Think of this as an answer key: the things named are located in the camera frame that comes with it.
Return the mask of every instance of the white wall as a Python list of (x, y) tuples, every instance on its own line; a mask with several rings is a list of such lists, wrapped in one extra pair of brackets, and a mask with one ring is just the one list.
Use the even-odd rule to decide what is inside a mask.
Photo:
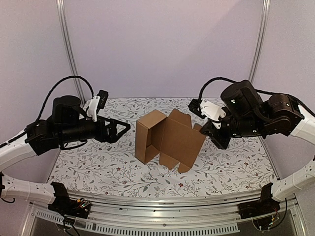
[(95, 88), (110, 97), (196, 97), (212, 77), (248, 78), (262, 3), (67, 0), (65, 9), (79, 74)]
[[(56, 81), (70, 74), (56, 2), (51, 0), (0, 1), (0, 143), (33, 122)], [(65, 82), (53, 97), (76, 94)], [(43, 118), (51, 114), (49, 100)], [(45, 182), (56, 151), (28, 159), (5, 170), (24, 180)], [(0, 201), (0, 235), (16, 236), (26, 202)]]
[[(272, 1), (266, 37), (254, 80), (257, 89), (297, 96), (315, 111), (315, 2)], [(297, 138), (267, 138), (281, 177), (306, 165), (315, 147)], [(310, 235), (314, 235), (315, 186), (297, 194)]]

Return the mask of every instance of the open cardboard box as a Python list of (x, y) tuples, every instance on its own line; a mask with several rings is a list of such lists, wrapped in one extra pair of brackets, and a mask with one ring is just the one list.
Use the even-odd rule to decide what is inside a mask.
[(189, 171), (206, 138), (191, 127), (190, 115), (174, 109), (169, 117), (154, 110), (136, 123), (135, 157), (146, 164), (160, 153), (159, 163), (173, 169), (180, 163), (178, 172)]

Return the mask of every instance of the cardboard box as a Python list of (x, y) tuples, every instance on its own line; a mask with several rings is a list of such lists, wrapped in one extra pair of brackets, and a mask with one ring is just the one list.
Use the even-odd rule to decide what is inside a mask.
[(159, 163), (173, 169), (180, 163), (178, 172), (189, 171), (206, 138), (191, 127), (190, 115), (174, 109), (169, 117), (154, 110), (136, 123), (135, 157), (146, 164), (160, 153)]

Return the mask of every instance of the tabletop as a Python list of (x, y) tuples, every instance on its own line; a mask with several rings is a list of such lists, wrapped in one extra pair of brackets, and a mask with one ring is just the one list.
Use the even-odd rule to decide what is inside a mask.
[[(219, 99), (209, 99), (222, 105)], [(134, 157), (135, 123), (157, 109), (169, 115), (176, 108), (191, 115), (192, 123), (205, 120), (188, 109), (191, 98), (109, 99), (99, 115), (131, 125), (114, 144), (89, 140), (80, 148), (61, 151), (49, 182), (61, 182), (75, 191), (146, 198), (200, 197), (256, 190), (275, 178), (259, 138), (232, 139), (227, 150), (206, 138), (191, 170), (178, 173), (158, 163), (144, 165)]]

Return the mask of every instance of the white bracket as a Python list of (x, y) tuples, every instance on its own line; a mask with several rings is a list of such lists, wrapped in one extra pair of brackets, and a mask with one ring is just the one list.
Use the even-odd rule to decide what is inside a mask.
[[(201, 110), (201, 113), (205, 115), (206, 117), (213, 120), (217, 120), (217, 121), (219, 121), (219, 117), (223, 118), (226, 116), (225, 111), (221, 107), (205, 99), (202, 100), (202, 102), (200, 103), (200, 110)], [(212, 122), (212, 124), (217, 129), (221, 128), (221, 123)]]
[(91, 100), (89, 104), (89, 108), (87, 110), (87, 116), (92, 117), (92, 120), (94, 122), (97, 122), (97, 106), (98, 106), (99, 100), (100, 100), (99, 96), (93, 97), (93, 99)]

